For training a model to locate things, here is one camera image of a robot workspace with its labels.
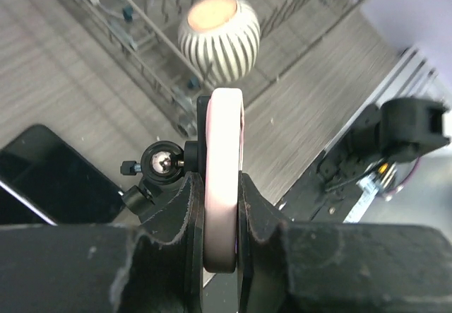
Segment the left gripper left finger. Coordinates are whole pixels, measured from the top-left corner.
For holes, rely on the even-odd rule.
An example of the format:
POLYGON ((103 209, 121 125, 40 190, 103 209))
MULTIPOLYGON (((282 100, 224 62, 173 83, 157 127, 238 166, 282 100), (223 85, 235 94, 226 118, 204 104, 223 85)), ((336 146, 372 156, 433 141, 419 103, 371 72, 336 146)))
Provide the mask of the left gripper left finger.
POLYGON ((201 312, 204 185, 188 173, 177 194, 126 236, 113 312, 201 312))

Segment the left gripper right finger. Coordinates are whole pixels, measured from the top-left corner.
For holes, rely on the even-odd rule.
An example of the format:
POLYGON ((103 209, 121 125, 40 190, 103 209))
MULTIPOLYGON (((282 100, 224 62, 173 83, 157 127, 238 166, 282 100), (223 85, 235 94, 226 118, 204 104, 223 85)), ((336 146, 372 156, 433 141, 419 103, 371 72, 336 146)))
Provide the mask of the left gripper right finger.
POLYGON ((287 252, 287 218, 239 173, 237 271, 240 312, 292 312, 287 252))

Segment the black round base stand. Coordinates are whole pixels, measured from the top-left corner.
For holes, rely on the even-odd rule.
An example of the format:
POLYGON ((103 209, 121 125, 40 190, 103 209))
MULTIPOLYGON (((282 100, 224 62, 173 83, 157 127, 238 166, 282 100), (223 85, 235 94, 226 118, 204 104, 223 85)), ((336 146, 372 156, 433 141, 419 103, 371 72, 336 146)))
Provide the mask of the black round base stand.
POLYGON ((209 101, 209 96, 200 96, 196 101, 196 140, 186 141, 183 147, 172 141, 158 141, 144 150, 140 161, 126 160, 121 164, 122 175, 141 175, 139 183, 128 189, 121 198, 142 223, 176 195, 186 173, 194 172, 206 178, 209 101))

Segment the pink case phone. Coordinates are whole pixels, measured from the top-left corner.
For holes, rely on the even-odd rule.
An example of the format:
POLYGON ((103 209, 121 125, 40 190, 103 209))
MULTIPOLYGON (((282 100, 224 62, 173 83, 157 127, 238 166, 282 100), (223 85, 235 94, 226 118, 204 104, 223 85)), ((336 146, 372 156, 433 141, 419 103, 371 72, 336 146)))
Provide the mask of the pink case phone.
POLYGON ((209 273, 236 267, 239 172, 242 170, 244 106, 238 88, 213 91, 206 116, 206 183, 203 263, 209 273))

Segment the black phone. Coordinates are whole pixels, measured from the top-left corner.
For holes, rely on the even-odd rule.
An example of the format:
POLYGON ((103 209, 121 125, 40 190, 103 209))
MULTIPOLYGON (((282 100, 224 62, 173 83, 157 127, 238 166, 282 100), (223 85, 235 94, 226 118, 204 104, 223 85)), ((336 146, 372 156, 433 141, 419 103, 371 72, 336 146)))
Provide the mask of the black phone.
POLYGON ((1 224, 109 223, 122 190, 51 129, 34 124, 1 147, 1 224))

